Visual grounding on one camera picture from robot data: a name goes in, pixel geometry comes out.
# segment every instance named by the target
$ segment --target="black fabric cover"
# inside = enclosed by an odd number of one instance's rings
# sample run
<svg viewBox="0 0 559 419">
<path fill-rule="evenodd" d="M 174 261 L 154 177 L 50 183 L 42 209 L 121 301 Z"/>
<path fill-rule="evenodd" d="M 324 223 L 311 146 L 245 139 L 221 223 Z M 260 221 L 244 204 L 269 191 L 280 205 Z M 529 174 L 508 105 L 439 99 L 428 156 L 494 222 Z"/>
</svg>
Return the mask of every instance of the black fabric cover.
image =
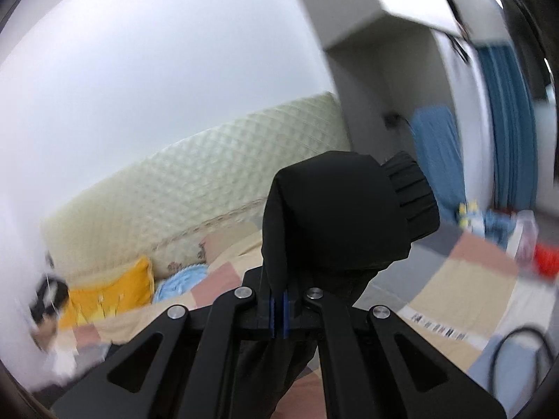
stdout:
<svg viewBox="0 0 559 419">
<path fill-rule="evenodd" d="M 50 288 L 56 289 L 54 299 L 51 304 L 45 304 L 45 296 Z M 40 324 L 44 320 L 44 315 L 54 316 L 58 310 L 62 310 L 68 301 L 68 285 L 62 279 L 52 275 L 45 275 L 43 282 L 37 290 L 37 301 L 30 306 L 33 321 Z"/>
<path fill-rule="evenodd" d="M 329 151 L 280 170 L 262 225 L 262 255 L 280 298 L 290 272 L 377 270 L 411 240 L 390 178 L 371 156 Z"/>
<path fill-rule="evenodd" d="M 381 167 L 370 156 L 331 151 L 276 174 L 264 211 L 264 268 L 276 298 L 301 270 L 352 306 L 380 270 L 408 256 L 410 241 L 438 227 L 435 197 L 408 154 Z M 280 336 L 242 342 L 231 418 L 270 418 L 316 349 L 316 341 Z"/>
</svg>

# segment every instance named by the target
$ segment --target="bedsheet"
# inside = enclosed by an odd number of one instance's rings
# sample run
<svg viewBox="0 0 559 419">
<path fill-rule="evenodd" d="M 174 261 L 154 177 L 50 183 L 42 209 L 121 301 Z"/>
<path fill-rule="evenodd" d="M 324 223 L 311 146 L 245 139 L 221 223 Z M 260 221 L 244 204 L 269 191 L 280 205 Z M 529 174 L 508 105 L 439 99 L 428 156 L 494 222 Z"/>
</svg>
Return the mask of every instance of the bedsheet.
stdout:
<svg viewBox="0 0 559 419">
<path fill-rule="evenodd" d="M 224 250 L 209 275 L 178 298 L 133 310 L 58 335 L 56 345 L 131 340 L 172 304 L 194 309 L 211 304 L 240 285 L 250 268 L 260 266 L 261 232 Z M 406 260 L 393 263 L 370 282 L 355 306 L 385 304 L 407 321 L 457 367 L 487 388 L 488 366 L 497 343 L 512 329 L 532 324 L 559 346 L 557 290 L 520 271 L 501 249 L 458 227 L 442 223 L 434 234 L 412 245 Z M 496 371 L 496 396 L 509 417 L 529 399 L 539 344 L 519 336 L 503 346 Z M 277 419 L 326 417 L 318 355 L 280 401 Z"/>
</svg>

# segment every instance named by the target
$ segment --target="quilted headboard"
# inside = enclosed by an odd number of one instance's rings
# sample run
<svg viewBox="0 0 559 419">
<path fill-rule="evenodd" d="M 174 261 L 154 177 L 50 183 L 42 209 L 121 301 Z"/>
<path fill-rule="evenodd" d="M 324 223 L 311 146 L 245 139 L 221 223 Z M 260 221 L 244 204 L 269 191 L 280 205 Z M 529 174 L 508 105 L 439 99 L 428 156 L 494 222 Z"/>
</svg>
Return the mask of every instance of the quilted headboard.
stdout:
<svg viewBox="0 0 559 419">
<path fill-rule="evenodd" d="M 188 137 L 80 193 L 44 219 L 56 272 L 72 285 L 141 254 L 156 275 L 195 263 L 212 229 L 261 218 L 274 174 L 349 141 L 330 93 L 258 111 Z"/>
</svg>

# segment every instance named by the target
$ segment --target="yellow pillow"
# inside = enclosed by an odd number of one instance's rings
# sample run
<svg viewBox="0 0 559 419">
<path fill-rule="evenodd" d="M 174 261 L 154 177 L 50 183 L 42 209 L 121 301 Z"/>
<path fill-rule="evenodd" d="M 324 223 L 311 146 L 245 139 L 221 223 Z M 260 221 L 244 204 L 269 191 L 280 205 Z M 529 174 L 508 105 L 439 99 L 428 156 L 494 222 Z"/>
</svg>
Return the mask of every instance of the yellow pillow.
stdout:
<svg viewBox="0 0 559 419">
<path fill-rule="evenodd" d="M 154 293 L 152 262 L 145 256 L 118 279 L 71 289 L 58 323 L 60 329 L 93 323 L 151 303 Z"/>
</svg>

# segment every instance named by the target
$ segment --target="blue curtain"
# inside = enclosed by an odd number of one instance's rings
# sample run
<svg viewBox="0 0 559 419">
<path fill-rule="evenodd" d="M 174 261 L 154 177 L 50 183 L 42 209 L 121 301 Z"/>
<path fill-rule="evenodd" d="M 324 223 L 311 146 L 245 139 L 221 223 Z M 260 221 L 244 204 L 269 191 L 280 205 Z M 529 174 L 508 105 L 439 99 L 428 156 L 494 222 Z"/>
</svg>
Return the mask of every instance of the blue curtain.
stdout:
<svg viewBox="0 0 559 419">
<path fill-rule="evenodd" d="M 464 168 L 455 117 L 443 105 L 415 111 L 410 123 L 418 164 L 433 190 L 441 219 L 456 222 L 466 202 Z"/>
<path fill-rule="evenodd" d="M 529 91 L 512 46 L 478 47 L 495 138 L 498 208 L 526 210 L 536 201 L 538 154 Z"/>
</svg>

